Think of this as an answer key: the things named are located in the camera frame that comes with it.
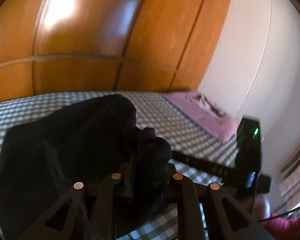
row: screw head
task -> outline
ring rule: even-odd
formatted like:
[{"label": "screw head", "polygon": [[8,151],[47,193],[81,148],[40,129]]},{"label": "screw head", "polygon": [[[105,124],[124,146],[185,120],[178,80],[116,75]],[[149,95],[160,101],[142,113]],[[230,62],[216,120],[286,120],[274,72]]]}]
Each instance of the screw head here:
[{"label": "screw head", "polygon": [[180,173],[175,173],[175,174],[172,175],[172,177],[175,180],[181,180],[183,178],[183,176]]},{"label": "screw head", "polygon": [[76,182],[73,187],[75,189],[82,189],[83,188],[83,183],[82,182]]},{"label": "screw head", "polygon": [[111,175],[112,179],[120,179],[121,178],[121,174],[120,173],[114,173]]},{"label": "screw head", "polygon": [[220,189],[220,185],[218,183],[211,183],[210,188],[213,190],[218,190]]}]

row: wire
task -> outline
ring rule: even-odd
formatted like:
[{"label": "wire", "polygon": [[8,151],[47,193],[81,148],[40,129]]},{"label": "wire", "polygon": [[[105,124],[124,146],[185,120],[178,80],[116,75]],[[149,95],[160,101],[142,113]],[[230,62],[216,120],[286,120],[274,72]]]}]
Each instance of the wire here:
[{"label": "wire", "polygon": [[261,222],[271,221],[271,220],[276,219],[276,218],[284,217],[284,216],[289,215],[290,213],[293,213],[293,212],[295,212],[295,211],[297,211],[299,209],[300,209],[300,206],[297,207],[297,208],[294,208],[294,209],[292,209],[292,210],[290,210],[288,212],[282,213],[280,215],[277,215],[277,216],[274,216],[274,217],[269,217],[269,218],[262,219],[262,220],[258,220],[258,222],[261,223]]}]

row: bed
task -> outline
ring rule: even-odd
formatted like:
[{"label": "bed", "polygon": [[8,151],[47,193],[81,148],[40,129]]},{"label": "bed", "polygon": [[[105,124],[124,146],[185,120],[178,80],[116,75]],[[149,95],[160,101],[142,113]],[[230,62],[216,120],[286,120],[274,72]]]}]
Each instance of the bed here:
[{"label": "bed", "polygon": [[[115,93],[127,97],[135,105],[139,128],[155,128],[156,135],[166,139],[174,150],[226,166],[231,166],[234,162],[238,152],[235,136],[225,143],[215,139],[168,102],[161,93],[156,92],[63,92],[0,102],[0,150],[4,136],[12,126],[36,121],[79,101]],[[175,160],[170,162],[175,164],[179,173],[196,183],[207,185],[211,182],[220,182],[218,177],[186,164]],[[173,239],[177,235],[177,208],[176,205],[170,205],[152,221],[121,237],[120,240],[166,240]],[[1,227],[0,236],[4,238]]]}]

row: wooden panel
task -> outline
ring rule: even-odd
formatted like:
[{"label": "wooden panel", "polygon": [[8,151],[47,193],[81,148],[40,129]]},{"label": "wooden panel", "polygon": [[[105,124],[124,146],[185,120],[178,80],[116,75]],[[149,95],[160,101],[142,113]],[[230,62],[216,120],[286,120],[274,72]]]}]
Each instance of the wooden panel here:
[{"label": "wooden panel", "polygon": [[171,90],[196,90],[207,70],[230,0],[204,0]]},{"label": "wooden panel", "polygon": [[34,63],[34,93],[112,90],[118,61],[67,58]]},{"label": "wooden panel", "polygon": [[168,89],[201,1],[144,1],[125,57],[148,64],[143,67],[138,64],[123,64],[117,89],[144,91]]},{"label": "wooden panel", "polygon": [[122,56],[140,1],[48,0],[35,52]]},{"label": "wooden panel", "polygon": [[0,102],[32,95],[31,62],[0,68]]},{"label": "wooden panel", "polygon": [[42,0],[6,0],[0,8],[0,62],[32,55]]}]

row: black cloth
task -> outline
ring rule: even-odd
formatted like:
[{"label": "black cloth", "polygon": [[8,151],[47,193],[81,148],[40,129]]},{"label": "black cloth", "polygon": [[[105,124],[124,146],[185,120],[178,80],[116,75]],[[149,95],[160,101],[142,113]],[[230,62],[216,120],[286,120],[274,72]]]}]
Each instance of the black cloth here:
[{"label": "black cloth", "polygon": [[160,186],[171,147],[154,129],[136,127],[134,105],[121,95],[104,96],[9,129],[0,155],[5,239],[18,239],[75,182],[102,181],[133,152],[138,155],[139,187],[135,203],[118,211],[117,237],[166,208]]}]

